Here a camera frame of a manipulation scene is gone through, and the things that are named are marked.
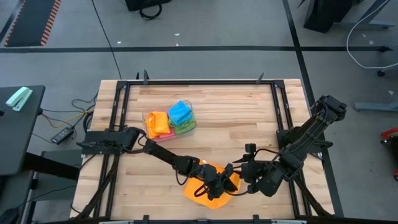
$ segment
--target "desk leg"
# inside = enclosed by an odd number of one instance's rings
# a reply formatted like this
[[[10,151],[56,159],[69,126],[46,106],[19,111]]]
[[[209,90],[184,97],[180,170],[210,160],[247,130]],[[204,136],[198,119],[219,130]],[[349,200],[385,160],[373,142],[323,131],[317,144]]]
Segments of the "desk leg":
[[[79,169],[73,166],[68,166],[60,162],[55,162],[50,159],[27,152],[22,165],[24,170],[34,170],[37,172],[56,175],[71,180],[77,180]]]

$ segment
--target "yellow wire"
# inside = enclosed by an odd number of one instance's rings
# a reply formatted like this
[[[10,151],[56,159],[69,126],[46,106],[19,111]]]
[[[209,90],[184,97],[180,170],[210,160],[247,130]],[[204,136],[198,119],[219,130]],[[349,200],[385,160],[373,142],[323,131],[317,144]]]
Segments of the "yellow wire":
[[[71,120],[73,120],[73,119],[79,117],[80,115],[84,115],[84,114],[87,114],[87,113],[90,113],[90,112],[92,112],[92,110],[91,110],[91,111],[84,111],[84,112],[81,112],[80,114],[76,114],[76,115],[72,116],[71,118],[67,119],[67,120],[64,121],[64,122],[67,123],[68,121],[71,121]],[[51,127],[53,127],[53,128],[61,128],[62,126],[65,125],[65,123],[62,123],[62,124],[60,124],[60,125],[54,125],[54,124],[51,122],[51,120],[50,120],[50,118],[49,118],[48,116],[46,116],[45,114],[42,114],[42,116],[50,123]]]

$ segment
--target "red object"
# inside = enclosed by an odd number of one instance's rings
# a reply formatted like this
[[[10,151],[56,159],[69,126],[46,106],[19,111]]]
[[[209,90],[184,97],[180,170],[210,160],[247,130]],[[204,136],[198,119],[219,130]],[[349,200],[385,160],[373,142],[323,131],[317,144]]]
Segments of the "red object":
[[[381,137],[383,138],[383,140],[388,140],[389,136],[396,132],[398,132],[398,128],[393,128],[393,129],[390,129],[388,131],[384,131],[383,133],[381,133]]]

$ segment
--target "orange cloth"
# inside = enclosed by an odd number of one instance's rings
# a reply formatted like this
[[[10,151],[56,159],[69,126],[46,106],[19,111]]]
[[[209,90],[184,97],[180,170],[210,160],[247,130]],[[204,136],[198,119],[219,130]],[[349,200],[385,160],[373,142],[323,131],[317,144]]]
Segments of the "orange cloth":
[[[203,160],[201,160],[199,162],[199,164],[204,164],[204,163],[214,166],[218,173],[222,173],[224,171],[224,168],[219,165],[216,165],[216,164],[213,164],[210,162],[203,162]],[[229,179],[236,186],[236,188],[238,188],[237,191],[231,192],[231,193],[236,194],[237,192],[239,192],[239,189],[241,188],[241,179],[239,178],[239,175],[237,173],[233,173],[232,176],[229,177]],[[194,202],[204,205],[211,209],[221,208],[222,206],[227,204],[233,198],[232,195],[229,195],[227,193],[223,193],[219,198],[214,198],[213,200],[209,200],[207,198],[207,194],[203,194],[199,197],[195,197],[194,196],[195,191],[202,184],[203,184],[203,181],[201,181],[201,180],[198,180],[196,178],[189,178],[189,180],[184,188],[184,191],[183,191],[184,195],[187,198],[193,200]]]
[[[162,134],[170,134],[169,117],[166,112],[154,111],[148,114],[145,124],[150,139]]]

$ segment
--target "black mat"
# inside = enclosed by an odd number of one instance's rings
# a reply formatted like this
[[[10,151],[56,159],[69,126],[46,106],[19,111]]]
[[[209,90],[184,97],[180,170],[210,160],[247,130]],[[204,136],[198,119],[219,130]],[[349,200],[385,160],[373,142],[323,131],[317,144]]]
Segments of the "black mat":
[[[60,0],[24,0],[4,46],[45,45],[59,7]]]

